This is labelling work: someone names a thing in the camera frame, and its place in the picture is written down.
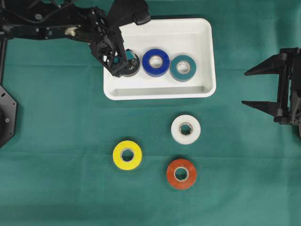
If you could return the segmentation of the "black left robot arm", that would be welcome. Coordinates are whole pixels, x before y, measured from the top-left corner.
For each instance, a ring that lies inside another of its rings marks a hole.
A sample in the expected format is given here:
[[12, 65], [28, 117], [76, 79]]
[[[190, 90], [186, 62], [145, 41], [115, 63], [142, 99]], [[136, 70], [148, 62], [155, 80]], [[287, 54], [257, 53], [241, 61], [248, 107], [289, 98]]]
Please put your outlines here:
[[140, 67], [137, 54], [124, 48], [120, 27], [150, 21], [144, 0], [115, 0], [105, 12], [82, 8], [74, 1], [2, 0], [0, 2], [0, 66], [9, 39], [51, 40], [67, 38], [85, 42], [91, 54], [112, 76], [131, 77]]

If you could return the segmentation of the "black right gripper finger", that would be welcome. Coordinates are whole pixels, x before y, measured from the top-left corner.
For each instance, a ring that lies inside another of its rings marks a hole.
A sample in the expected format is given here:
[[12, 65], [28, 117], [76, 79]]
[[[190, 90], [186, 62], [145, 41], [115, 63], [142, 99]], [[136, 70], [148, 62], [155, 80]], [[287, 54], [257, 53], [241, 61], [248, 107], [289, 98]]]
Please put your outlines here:
[[280, 74], [289, 65], [291, 59], [292, 55], [287, 53], [273, 55], [246, 71], [244, 75]]
[[288, 117], [289, 112], [287, 107], [283, 107], [281, 102], [270, 101], [241, 101], [242, 104], [251, 108], [258, 109], [273, 117]]

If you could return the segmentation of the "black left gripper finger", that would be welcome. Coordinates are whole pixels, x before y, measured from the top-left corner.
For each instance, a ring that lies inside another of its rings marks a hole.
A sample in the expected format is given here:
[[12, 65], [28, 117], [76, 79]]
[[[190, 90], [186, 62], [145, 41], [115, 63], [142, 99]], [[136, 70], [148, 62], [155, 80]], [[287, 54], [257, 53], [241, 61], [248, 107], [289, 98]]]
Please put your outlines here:
[[112, 76], [121, 77], [122, 69], [124, 66], [124, 60], [120, 56], [115, 56], [114, 58], [107, 57], [107, 70], [111, 73]]
[[132, 50], [130, 50], [130, 49], [126, 50], [126, 58], [127, 58], [128, 67], [134, 67], [134, 65], [135, 65], [135, 54]]

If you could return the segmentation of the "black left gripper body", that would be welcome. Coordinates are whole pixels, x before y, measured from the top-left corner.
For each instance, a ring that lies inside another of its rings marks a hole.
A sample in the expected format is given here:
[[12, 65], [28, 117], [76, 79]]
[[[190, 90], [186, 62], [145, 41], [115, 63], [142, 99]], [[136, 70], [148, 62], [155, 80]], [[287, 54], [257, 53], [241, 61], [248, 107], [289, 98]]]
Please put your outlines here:
[[124, 60], [122, 71], [128, 65], [121, 31], [117, 27], [108, 26], [107, 16], [102, 9], [98, 7], [88, 9], [81, 27], [81, 37], [89, 44], [91, 54], [103, 67], [108, 67], [107, 57], [115, 56], [120, 56]]

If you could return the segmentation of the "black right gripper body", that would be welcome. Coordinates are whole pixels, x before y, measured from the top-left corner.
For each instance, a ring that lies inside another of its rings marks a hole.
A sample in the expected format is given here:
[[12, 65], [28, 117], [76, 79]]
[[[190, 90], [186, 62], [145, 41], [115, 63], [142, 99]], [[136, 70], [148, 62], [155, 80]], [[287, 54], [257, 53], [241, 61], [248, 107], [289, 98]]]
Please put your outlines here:
[[275, 56], [279, 74], [274, 122], [295, 126], [301, 136], [301, 49], [283, 48]]

